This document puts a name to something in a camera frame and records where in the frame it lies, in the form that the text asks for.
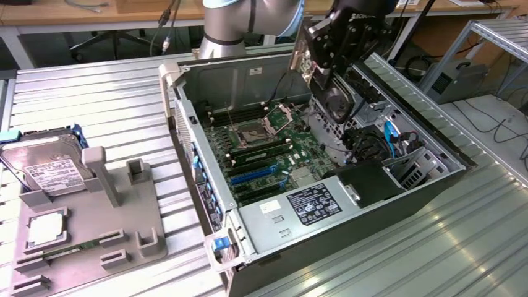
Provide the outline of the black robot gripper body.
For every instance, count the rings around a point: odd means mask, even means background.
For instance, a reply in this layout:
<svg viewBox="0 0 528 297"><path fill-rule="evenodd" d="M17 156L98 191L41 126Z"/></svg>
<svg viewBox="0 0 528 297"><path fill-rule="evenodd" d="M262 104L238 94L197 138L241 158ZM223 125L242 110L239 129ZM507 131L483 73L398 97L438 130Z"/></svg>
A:
<svg viewBox="0 0 528 297"><path fill-rule="evenodd" d="M398 0L342 0L335 1L329 17L333 26L346 25L353 15L366 15L377 20L385 20L386 16L394 12Z"/></svg>

